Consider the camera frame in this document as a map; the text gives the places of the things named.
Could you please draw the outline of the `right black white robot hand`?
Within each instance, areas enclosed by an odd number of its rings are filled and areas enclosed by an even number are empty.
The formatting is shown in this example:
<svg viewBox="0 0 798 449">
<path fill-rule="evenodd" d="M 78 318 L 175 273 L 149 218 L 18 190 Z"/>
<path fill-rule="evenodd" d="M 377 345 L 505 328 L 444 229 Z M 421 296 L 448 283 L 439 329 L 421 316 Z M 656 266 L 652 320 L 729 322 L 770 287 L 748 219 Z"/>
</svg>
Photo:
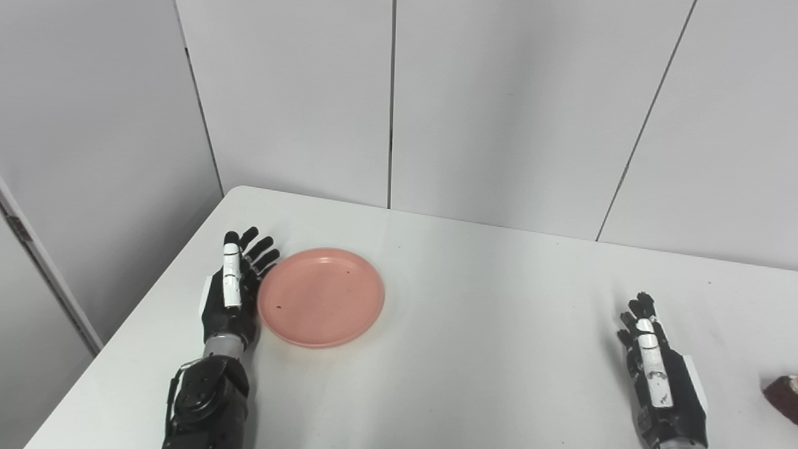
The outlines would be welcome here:
<svg viewBox="0 0 798 449">
<path fill-rule="evenodd" d="M 687 358 L 670 345 L 655 300 L 639 292 L 616 333 L 637 400 L 635 427 L 647 448 L 708 448 L 706 407 Z"/>
</svg>

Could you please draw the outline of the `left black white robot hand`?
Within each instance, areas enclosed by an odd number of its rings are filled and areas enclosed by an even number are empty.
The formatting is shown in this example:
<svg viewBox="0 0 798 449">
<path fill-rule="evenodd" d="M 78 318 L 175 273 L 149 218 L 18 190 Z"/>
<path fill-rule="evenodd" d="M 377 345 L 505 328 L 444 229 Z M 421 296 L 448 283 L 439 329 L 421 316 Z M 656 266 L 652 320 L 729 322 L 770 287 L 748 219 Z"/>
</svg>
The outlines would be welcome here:
<svg viewBox="0 0 798 449">
<path fill-rule="evenodd" d="M 247 347 L 256 338 L 257 291 L 281 256 L 272 236 L 259 234 L 255 226 L 225 234 L 221 268 L 208 278 L 203 293 L 204 343 L 232 335 Z"/>
</svg>

